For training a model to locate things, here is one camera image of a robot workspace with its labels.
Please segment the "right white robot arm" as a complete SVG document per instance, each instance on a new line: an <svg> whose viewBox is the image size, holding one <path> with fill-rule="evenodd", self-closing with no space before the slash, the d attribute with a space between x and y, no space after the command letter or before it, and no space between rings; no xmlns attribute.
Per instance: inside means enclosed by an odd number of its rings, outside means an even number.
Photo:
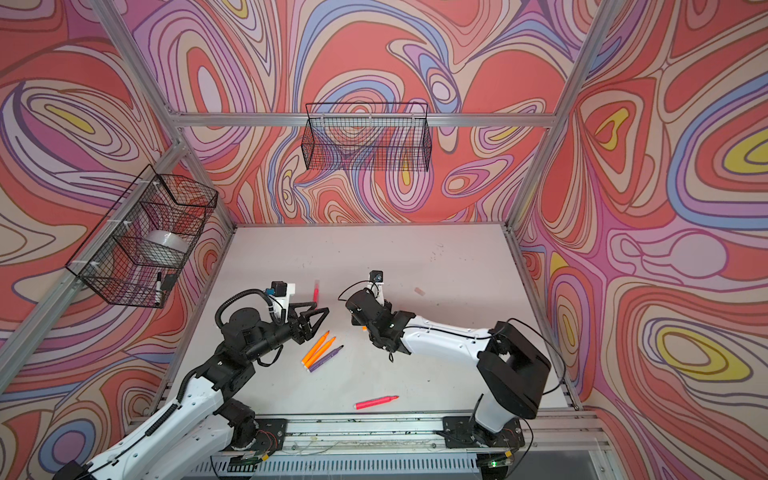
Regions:
<svg viewBox="0 0 768 480"><path fill-rule="evenodd" d="M390 356L425 355L475 368L487 389L472 415L476 435L495 437L509 422L537 416L552 364L509 320L490 329L442 324L395 311L372 286L344 305L352 323L366 328L371 343Z"/></svg>

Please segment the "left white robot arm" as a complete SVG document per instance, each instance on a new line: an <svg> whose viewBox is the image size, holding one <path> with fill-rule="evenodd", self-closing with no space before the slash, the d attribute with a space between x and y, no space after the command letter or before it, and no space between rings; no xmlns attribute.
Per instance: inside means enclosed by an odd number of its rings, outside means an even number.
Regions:
<svg viewBox="0 0 768 480"><path fill-rule="evenodd" d="M311 340L330 310L314 302L268 297L268 320L253 307L225 318L234 302L225 301L214 315L222 342L208 360L184 376L172 400L106 451L86 463L69 462L55 478L181 479L196 462L227 447L254 450L259 457L273 453L278 440L235 396L265 355L280 354L289 341Z"/></svg>

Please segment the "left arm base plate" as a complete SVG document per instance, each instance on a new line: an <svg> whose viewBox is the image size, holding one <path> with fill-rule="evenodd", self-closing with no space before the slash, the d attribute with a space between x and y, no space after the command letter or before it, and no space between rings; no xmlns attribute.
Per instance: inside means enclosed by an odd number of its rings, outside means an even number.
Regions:
<svg viewBox="0 0 768 480"><path fill-rule="evenodd" d="M212 416L202 428L203 440L212 440L219 451L274 453L283 449L287 433L286 418L257 418L234 424L224 417Z"/></svg>

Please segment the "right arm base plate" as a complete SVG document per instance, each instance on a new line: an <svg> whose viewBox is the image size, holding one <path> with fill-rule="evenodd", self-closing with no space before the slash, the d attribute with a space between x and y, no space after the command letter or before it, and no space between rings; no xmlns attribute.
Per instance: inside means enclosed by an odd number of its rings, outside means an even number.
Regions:
<svg viewBox="0 0 768 480"><path fill-rule="evenodd" d="M504 448L517 451L526 445L517 419L510 420L498 433L492 433L473 417L445 416L442 418L441 429L435 433L444 439L449 449Z"/></svg>

